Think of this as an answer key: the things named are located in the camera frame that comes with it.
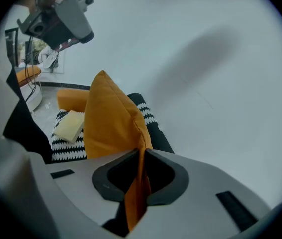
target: white wall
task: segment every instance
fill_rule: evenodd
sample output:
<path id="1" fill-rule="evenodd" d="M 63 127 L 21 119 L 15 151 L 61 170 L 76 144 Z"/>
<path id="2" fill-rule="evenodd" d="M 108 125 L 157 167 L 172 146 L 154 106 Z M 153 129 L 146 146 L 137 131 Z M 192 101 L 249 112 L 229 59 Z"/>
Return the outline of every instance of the white wall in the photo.
<path id="1" fill-rule="evenodd" d="M 95 0 L 95 33 L 49 81 L 106 70 L 140 92 L 175 153 L 282 201 L 282 20 L 266 0 Z"/>

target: yellow pillow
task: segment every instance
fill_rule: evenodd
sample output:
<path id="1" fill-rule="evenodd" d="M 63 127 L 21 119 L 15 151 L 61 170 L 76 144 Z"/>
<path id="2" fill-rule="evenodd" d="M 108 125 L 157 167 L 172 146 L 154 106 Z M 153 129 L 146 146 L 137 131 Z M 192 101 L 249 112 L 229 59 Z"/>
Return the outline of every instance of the yellow pillow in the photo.
<path id="1" fill-rule="evenodd" d="M 142 113 L 105 71 L 98 73 L 90 87 L 85 110 L 84 145 L 88 159 L 139 149 L 137 176 L 124 199 L 131 231 L 145 213 L 146 198 L 151 192 L 144 153 L 152 145 Z"/>

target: black and white striped pillow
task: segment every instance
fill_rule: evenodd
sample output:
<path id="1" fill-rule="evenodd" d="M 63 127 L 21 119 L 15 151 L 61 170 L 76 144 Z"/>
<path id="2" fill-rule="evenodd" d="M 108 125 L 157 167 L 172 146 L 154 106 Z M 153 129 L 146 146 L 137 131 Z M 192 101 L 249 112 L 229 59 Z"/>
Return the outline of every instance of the black and white striped pillow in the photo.
<path id="1" fill-rule="evenodd" d="M 63 109 L 58 111 L 54 129 L 59 125 L 59 122 L 63 120 L 67 113 L 68 111 Z M 69 162 L 87 158 L 83 142 L 83 129 L 75 143 L 66 142 L 55 134 L 52 134 L 51 137 L 52 163 Z"/>

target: floor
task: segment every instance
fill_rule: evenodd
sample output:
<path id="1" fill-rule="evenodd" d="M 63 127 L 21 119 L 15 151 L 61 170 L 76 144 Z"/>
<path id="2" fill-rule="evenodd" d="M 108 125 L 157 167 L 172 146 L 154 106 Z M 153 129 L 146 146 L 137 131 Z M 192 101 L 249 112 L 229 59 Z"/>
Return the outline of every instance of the floor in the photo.
<path id="1" fill-rule="evenodd" d="M 51 144 L 51 134 L 59 110 L 57 104 L 57 91 L 62 88 L 42 87 L 42 101 L 31 113 L 33 120 L 48 137 Z"/>

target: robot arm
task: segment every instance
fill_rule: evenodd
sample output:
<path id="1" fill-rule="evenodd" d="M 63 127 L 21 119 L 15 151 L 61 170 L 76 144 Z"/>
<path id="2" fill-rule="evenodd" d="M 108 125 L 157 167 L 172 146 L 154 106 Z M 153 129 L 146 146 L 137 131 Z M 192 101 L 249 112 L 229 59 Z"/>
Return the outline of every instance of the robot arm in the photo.
<path id="1" fill-rule="evenodd" d="M 35 11 L 22 23 L 17 21 L 22 33 L 46 42 L 56 51 L 76 43 L 86 43 L 94 33 L 84 15 L 94 0 L 36 0 Z"/>

